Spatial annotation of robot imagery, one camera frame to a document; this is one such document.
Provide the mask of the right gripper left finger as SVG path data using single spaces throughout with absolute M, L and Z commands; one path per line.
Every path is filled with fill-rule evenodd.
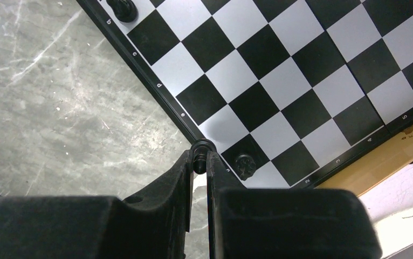
M 192 153 L 126 199 L 0 196 L 0 258 L 185 258 Z

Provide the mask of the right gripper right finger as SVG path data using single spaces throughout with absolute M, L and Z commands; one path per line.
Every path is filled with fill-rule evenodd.
M 380 258 L 364 205 L 344 189 L 247 189 L 206 159 L 211 258 Z

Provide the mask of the black chess piece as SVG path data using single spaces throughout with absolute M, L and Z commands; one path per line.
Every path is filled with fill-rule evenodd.
M 192 146 L 193 154 L 192 170 L 198 175 L 204 174 L 207 171 L 207 155 L 208 152 L 216 152 L 215 144 L 209 139 L 198 139 Z

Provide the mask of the black rook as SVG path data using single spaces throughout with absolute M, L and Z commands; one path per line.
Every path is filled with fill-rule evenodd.
M 110 6 L 115 14 L 115 17 L 124 23 L 131 23 L 137 19 L 138 10 L 136 5 L 131 0 L 107 0 L 106 3 Z

